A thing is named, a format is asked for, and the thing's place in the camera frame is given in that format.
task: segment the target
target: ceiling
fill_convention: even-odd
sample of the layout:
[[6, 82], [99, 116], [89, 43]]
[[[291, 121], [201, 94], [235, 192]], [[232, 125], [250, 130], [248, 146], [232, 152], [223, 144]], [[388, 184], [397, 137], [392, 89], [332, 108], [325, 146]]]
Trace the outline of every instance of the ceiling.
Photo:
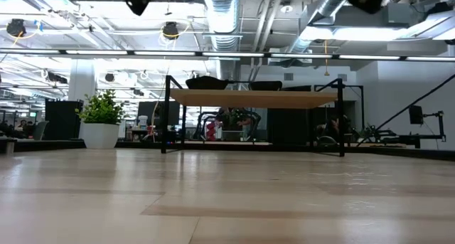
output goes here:
[[[271, 1], [269, 11], [275, 3], [274, 0]], [[278, 10], [264, 49], [289, 46], [301, 34], [299, 20], [304, 7], [315, 1], [318, 0], [290, 0], [292, 11], [284, 13]], [[383, 3], [386, 5], [390, 1], [392, 0], [384, 0]], [[401, 4], [411, 1], [426, 0], [399, 0]], [[250, 51], [257, 33], [260, 13], [266, 10], [267, 6], [264, 5], [264, 0], [240, 0], [240, 5], [240, 50]], [[121, 1], [0, 0], [0, 47], [209, 51], [213, 47], [206, 14], [205, 6], [197, 3], [154, 2], [149, 4], [141, 16], [136, 16]], [[420, 15], [411, 7], [409, 14], [413, 18]], [[25, 20], [25, 39], [16, 40], [6, 32], [6, 26], [13, 18]], [[181, 33], [175, 42], [167, 41], [161, 35], [161, 28], [170, 21], [177, 23]], [[313, 53], [438, 55], [444, 52], [446, 45], [443, 41], [431, 39], [391, 42], [328, 40], [326, 43], [313, 42], [309, 49]], [[321, 64], [324, 64], [324, 60], [314, 60], [309, 66]], [[355, 65], [355, 62], [340, 61], [336, 64]], [[8, 55], [0, 65], [2, 85], [51, 87], [55, 83], [43, 78], [43, 69], [70, 80], [70, 66], [71, 58]], [[195, 73], [216, 76], [214, 60], [108, 58], [96, 59], [95, 67], [100, 73], [100, 87], [118, 87], [124, 84], [107, 82], [104, 78], [106, 73], [137, 75], [137, 87], [158, 89], [164, 83], [165, 74], [174, 76], [180, 83], [184, 83], [185, 79]], [[140, 75], [145, 70], [146, 78]], [[28, 88], [27, 91], [41, 97], [41, 100], [42, 97], [63, 99], [68, 93], [68, 86], [59, 85], [57, 89]], [[125, 99], [156, 99], [161, 93], [157, 92], [158, 94], [149, 93], [146, 97], [137, 97], [132, 92], [119, 91], [117, 96]], [[8, 99], [17, 99], [18, 96], [22, 98], [23, 94], [28, 93], [16, 92], [13, 97], [11, 94], [14, 94], [11, 90], [4, 89], [4, 97], [10, 97]]]

